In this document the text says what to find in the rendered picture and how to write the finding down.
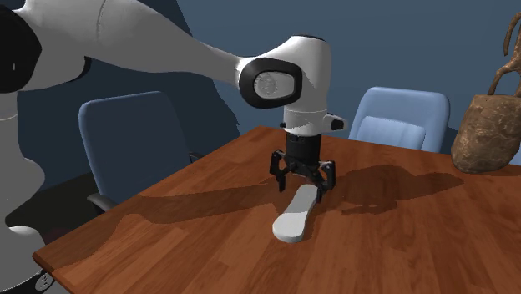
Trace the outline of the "brown wooden table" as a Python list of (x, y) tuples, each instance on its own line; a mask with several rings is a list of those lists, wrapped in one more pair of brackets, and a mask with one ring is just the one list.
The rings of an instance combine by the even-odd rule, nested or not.
[(73, 294), (521, 294), (521, 166), (324, 137), (337, 183), (302, 241), (272, 233), (303, 179), (258, 127), (34, 253)]

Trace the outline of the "dark blue office chair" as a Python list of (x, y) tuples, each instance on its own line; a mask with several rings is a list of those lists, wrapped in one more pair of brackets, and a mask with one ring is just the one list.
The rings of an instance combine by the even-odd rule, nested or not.
[(88, 101), (78, 126), (98, 188), (88, 201), (100, 215), (203, 157), (160, 91)]

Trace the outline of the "brown sculpture on rock base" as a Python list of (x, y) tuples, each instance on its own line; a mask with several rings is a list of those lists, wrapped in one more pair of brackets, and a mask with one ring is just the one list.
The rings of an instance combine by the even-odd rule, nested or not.
[[(453, 165), (463, 173), (480, 174), (510, 164), (521, 149), (521, 12), (516, 13), (503, 41), (510, 60), (499, 68), (485, 94), (468, 106), (451, 147)], [(516, 72), (520, 80), (512, 95), (497, 94), (500, 79)]]

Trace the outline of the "light blue office chair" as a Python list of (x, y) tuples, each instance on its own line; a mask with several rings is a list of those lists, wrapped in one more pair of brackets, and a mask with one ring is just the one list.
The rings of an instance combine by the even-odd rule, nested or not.
[(449, 115), (444, 94), (371, 87), (359, 103), (349, 138), (438, 153)]

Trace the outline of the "white oblong remote control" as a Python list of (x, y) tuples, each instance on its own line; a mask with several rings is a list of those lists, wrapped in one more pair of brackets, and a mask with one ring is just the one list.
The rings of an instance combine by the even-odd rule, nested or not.
[(314, 185), (301, 185), (285, 211), (272, 224), (272, 233), (276, 239), (286, 243), (302, 240), (306, 221), (316, 204), (318, 188)]

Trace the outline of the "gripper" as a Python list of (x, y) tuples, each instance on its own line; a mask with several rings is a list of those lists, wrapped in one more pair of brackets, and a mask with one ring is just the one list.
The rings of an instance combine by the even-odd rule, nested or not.
[[(299, 136), (286, 133), (286, 152), (275, 150), (271, 155), (269, 172), (275, 176), (278, 190), (286, 188), (286, 174), (295, 170), (304, 170), (304, 175), (317, 188), (316, 202), (321, 203), (322, 196), (336, 185), (336, 162), (320, 161), (321, 135)], [(280, 161), (286, 166), (281, 170)]]

